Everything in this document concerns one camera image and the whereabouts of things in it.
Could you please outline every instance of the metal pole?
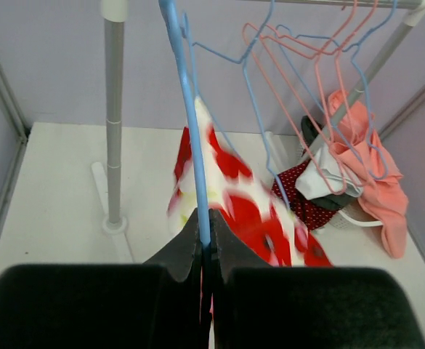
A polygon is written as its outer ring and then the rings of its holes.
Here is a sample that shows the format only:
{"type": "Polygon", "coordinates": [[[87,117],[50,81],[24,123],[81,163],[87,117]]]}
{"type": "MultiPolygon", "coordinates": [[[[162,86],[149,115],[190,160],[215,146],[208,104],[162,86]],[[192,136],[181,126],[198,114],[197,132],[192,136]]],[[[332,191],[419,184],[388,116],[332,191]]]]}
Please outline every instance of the metal pole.
{"type": "Polygon", "coordinates": [[[124,22],[105,20],[105,88],[108,144],[109,223],[120,225],[122,78],[124,69],[124,22]]]}
{"type": "MultiPolygon", "coordinates": [[[[365,71],[364,75],[367,79],[367,83],[369,84],[372,79],[375,77],[375,75],[380,71],[381,67],[384,66],[385,62],[390,58],[392,53],[396,50],[396,48],[401,44],[401,41],[408,35],[409,31],[413,27],[406,25],[404,23],[401,23],[396,30],[393,32],[393,34],[389,37],[388,41],[385,43],[385,45],[381,48],[379,54],[376,56],[376,58],[373,60],[373,62],[369,65],[367,70],[365,71]]],[[[348,105],[351,107],[361,96],[361,94],[364,93],[364,84],[363,80],[359,79],[356,86],[351,90],[351,92],[348,95],[348,105]]],[[[346,105],[343,103],[340,105],[340,107],[336,110],[334,115],[331,118],[331,121],[333,124],[338,124],[346,115],[346,105]]],[[[323,134],[328,137],[330,132],[328,130],[328,127],[325,126],[322,130],[323,134]]],[[[315,153],[320,147],[322,147],[324,141],[321,135],[318,135],[314,142],[312,142],[311,146],[309,147],[309,150],[311,153],[315,153]]],[[[301,157],[299,163],[302,163],[306,161],[309,158],[309,154],[306,152],[301,157]]]]}
{"type": "MultiPolygon", "coordinates": [[[[252,1],[263,1],[270,2],[270,0],[252,0],[252,1]]],[[[337,5],[337,6],[352,6],[353,0],[275,0],[275,2],[282,2],[287,4],[316,4],[316,5],[337,5]]],[[[359,0],[357,2],[358,7],[372,7],[373,0],[359,0]]],[[[417,9],[421,6],[422,0],[398,0],[397,9],[417,9]]],[[[393,6],[393,0],[379,0],[378,8],[391,9],[393,6]]]]}

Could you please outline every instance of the fabric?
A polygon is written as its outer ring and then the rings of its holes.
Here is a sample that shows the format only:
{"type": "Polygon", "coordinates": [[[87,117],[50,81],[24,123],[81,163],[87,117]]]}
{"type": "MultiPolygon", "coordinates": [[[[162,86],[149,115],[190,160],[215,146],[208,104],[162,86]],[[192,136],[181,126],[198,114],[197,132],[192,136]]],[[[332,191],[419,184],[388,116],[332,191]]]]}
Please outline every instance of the fabric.
{"type": "MultiPolygon", "coordinates": [[[[323,128],[321,124],[317,123],[317,125],[320,129],[323,128]]],[[[308,116],[303,116],[301,120],[301,130],[304,135],[304,139],[306,140],[306,144],[311,145],[312,142],[314,142],[314,139],[317,137],[318,131],[316,130],[308,116]]],[[[326,196],[312,198],[310,201],[314,205],[322,207],[324,209],[328,209],[330,211],[339,211],[340,209],[343,209],[344,207],[356,200],[357,197],[350,196],[346,193],[340,195],[329,193],[326,196]]]]}
{"type": "MultiPolygon", "coordinates": [[[[195,99],[209,207],[223,214],[231,231],[271,265],[330,265],[307,227],[218,142],[202,100],[195,99]]],[[[174,168],[175,188],[167,215],[178,234],[197,207],[190,135],[184,128],[174,168]]]]}
{"type": "MultiPolygon", "coordinates": [[[[280,178],[283,190],[290,201],[291,210],[309,230],[314,230],[327,224],[328,221],[336,214],[336,211],[328,211],[327,209],[314,205],[296,189],[296,179],[307,168],[308,164],[309,161],[305,161],[298,166],[280,173],[278,177],[280,178]]],[[[283,197],[276,181],[273,183],[272,191],[279,198],[283,197]]]]}
{"type": "MultiPolygon", "coordinates": [[[[345,194],[354,196],[355,198],[358,198],[362,194],[363,188],[357,186],[360,183],[359,178],[350,169],[344,169],[336,163],[335,158],[328,150],[328,145],[324,144],[314,154],[314,160],[318,163],[324,178],[333,191],[342,191],[344,181],[346,183],[345,194]]],[[[325,183],[324,178],[320,175],[314,162],[311,161],[296,180],[296,189],[308,200],[327,196],[331,194],[331,191],[325,183]]]]}
{"type": "MultiPolygon", "coordinates": [[[[328,98],[329,110],[333,115],[338,107],[343,103],[341,91],[334,92],[328,98]]],[[[379,153],[369,148],[365,138],[368,131],[367,108],[361,103],[356,102],[350,112],[353,118],[354,131],[349,128],[349,121],[344,117],[339,128],[346,132],[347,139],[353,139],[355,150],[360,154],[365,164],[376,177],[382,177],[386,171],[379,153]]],[[[400,187],[402,175],[394,163],[393,158],[382,146],[380,137],[376,131],[373,131],[370,142],[382,152],[386,165],[388,166],[388,175],[383,180],[372,180],[372,177],[366,173],[362,164],[356,159],[354,153],[338,140],[333,149],[339,154],[343,161],[365,184],[364,192],[359,198],[359,204],[365,212],[380,220],[383,223],[381,229],[381,240],[385,250],[395,258],[402,257],[406,248],[407,223],[405,218],[408,208],[408,197],[400,187]]]]}

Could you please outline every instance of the red polka dot cloth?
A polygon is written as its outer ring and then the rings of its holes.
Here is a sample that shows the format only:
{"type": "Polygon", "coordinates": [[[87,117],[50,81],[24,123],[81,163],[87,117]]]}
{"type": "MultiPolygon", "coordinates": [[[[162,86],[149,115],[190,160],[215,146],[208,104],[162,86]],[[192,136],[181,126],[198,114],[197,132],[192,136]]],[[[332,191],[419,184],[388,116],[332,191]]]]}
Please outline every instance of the red polka dot cloth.
{"type": "MultiPolygon", "coordinates": [[[[315,230],[327,224],[328,221],[336,214],[336,211],[329,211],[314,205],[295,188],[296,179],[298,179],[299,175],[304,172],[308,164],[309,161],[305,161],[298,166],[280,173],[278,177],[280,178],[283,190],[290,201],[291,210],[302,222],[306,224],[309,230],[315,230]]],[[[273,183],[272,191],[279,198],[283,198],[276,181],[273,183]]]]}

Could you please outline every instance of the white pole cap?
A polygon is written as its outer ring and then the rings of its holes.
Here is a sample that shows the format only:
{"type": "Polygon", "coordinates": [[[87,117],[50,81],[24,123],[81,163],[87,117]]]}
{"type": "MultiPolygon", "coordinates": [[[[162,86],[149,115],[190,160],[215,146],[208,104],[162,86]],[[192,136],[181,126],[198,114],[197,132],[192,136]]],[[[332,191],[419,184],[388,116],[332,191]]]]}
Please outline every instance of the white pole cap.
{"type": "Polygon", "coordinates": [[[128,0],[101,0],[101,15],[110,22],[125,22],[128,0]]]}
{"type": "Polygon", "coordinates": [[[417,23],[420,22],[422,17],[425,15],[425,0],[422,0],[422,3],[416,9],[412,9],[406,13],[402,22],[410,27],[415,27],[417,23]]]}

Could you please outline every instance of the white towel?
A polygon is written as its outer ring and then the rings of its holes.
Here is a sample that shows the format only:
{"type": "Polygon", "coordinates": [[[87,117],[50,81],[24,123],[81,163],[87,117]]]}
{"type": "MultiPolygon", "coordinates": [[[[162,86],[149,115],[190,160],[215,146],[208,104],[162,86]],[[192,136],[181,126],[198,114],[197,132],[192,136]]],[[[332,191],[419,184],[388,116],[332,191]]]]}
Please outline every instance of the white towel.
{"type": "MultiPolygon", "coordinates": [[[[347,188],[346,194],[358,198],[363,193],[363,187],[358,187],[355,183],[360,183],[359,178],[353,171],[347,168],[341,167],[344,176],[341,176],[340,168],[336,163],[335,158],[328,151],[328,146],[323,145],[321,149],[317,151],[314,155],[314,160],[319,164],[322,173],[327,179],[333,191],[340,191],[343,189],[343,177],[346,181],[347,188]]],[[[325,184],[323,178],[320,176],[319,171],[314,165],[314,162],[311,161],[307,168],[302,172],[302,174],[296,180],[296,189],[304,195],[307,200],[312,200],[313,198],[321,198],[332,194],[330,189],[325,184]]]]}

